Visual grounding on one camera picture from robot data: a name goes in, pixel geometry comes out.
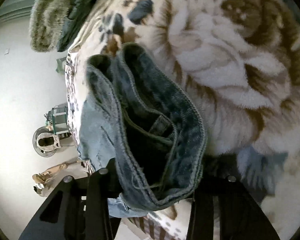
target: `fuzzy green fabric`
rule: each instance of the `fuzzy green fabric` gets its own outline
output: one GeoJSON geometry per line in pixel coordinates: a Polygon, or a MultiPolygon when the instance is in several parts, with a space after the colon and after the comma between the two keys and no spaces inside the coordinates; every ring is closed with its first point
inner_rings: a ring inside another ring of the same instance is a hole
{"type": "Polygon", "coordinates": [[[30,18],[30,46],[37,52],[55,49],[75,0],[36,0],[30,18]]]}

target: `pile of clothes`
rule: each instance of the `pile of clothes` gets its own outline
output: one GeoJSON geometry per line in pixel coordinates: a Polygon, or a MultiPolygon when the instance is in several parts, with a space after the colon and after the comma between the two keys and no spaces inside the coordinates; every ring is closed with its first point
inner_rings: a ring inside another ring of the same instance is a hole
{"type": "Polygon", "coordinates": [[[31,47],[63,52],[73,43],[97,0],[36,0],[31,11],[31,47]]]}

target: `striped fabric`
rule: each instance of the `striped fabric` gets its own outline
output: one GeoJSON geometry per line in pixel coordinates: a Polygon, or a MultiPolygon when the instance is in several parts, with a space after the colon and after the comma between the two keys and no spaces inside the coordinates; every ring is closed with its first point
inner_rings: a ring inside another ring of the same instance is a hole
{"type": "Polygon", "coordinates": [[[129,218],[129,220],[153,240],[178,240],[178,238],[173,238],[160,225],[149,220],[147,217],[129,218]]]}

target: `jeans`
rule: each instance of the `jeans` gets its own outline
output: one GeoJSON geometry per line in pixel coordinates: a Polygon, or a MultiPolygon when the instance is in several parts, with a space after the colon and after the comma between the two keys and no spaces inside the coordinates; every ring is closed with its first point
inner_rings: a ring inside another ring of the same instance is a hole
{"type": "Polygon", "coordinates": [[[87,64],[79,151],[96,170],[115,157],[123,192],[112,203],[149,212],[188,197],[202,177],[207,136],[186,93],[134,43],[87,64]]]}

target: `floral blanket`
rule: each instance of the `floral blanket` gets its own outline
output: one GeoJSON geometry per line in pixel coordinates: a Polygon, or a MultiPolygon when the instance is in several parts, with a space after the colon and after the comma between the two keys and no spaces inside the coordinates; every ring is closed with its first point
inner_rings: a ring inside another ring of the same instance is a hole
{"type": "Polygon", "coordinates": [[[240,179],[280,238],[290,239],[300,226],[300,11],[293,0],[98,0],[66,66],[77,144],[86,59],[114,56],[129,41],[147,47],[199,109],[210,137],[207,170],[240,179]]]}

